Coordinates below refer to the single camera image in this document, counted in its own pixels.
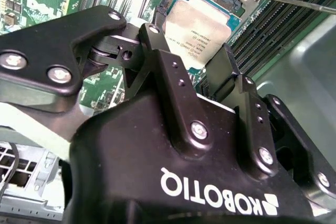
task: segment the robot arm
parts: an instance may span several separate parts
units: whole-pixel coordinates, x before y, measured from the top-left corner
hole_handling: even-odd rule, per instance
[[[206,65],[217,102],[196,94],[163,31],[105,6],[0,45],[1,133],[15,130],[70,163],[65,223],[283,223],[232,215],[312,219],[311,205],[336,208],[332,167],[279,98],[258,96],[226,45]],[[83,78],[115,62],[126,101],[84,116]]]

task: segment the dimm slot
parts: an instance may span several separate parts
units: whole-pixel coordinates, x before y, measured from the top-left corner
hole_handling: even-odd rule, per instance
[[[311,1],[313,3],[316,2],[316,0],[304,0],[304,1]],[[269,26],[265,27],[265,29],[259,30],[258,34],[254,38],[254,41],[252,44],[248,45],[247,48],[245,48],[243,56],[242,54],[236,54],[237,62],[239,66],[243,66],[245,62],[247,62],[252,56],[255,51],[258,50],[258,48],[265,42],[268,41],[272,33],[278,30],[279,26],[287,20],[287,18],[290,16],[290,14],[293,11],[297,11],[298,13],[303,12],[303,8],[298,8],[297,6],[293,5],[285,5],[285,9],[281,13],[279,13],[276,18],[270,23]]]
[[[322,1],[324,4],[329,5],[333,3],[335,0],[322,0]],[[274,44],[271,48],[265,48],[263,52],[260,53],[258,59],[254,60],[253,64],[249,64],[248,66],[243,67],[244,69],[243,71],[249,75],[256,74],[283,47],[288,45],[300,32],[304,31],[307,27],[307,24],[310,24],[312,21],[314,21],[320,14],[312,10],[306,10],[305,15],[304,14],[301,15],[302,15],[301,19],[299,19],[297,22],[298,24],[297,27],[295,28],[291,27],[290,29],[285,31],[286,33],[280,32],[280,34],[277,35],[276,39],[278,39],[279,37],[285,38],[285,40],[282,41],[281,46]]]
[[[246,31],[241,35],[241,37],[236,40],[232,45],[232,50],[236,54],[241,48],[244,48],[245,45],[248,44],[253,38],[253,33],[255,33],[256,28],[263,27],[269,19],[277,12],[277,10],[283,6],[283,3],[279,2],[269,2],[269,4],[265,7],[262,13],[256,18],[256,20],[247,27]]]

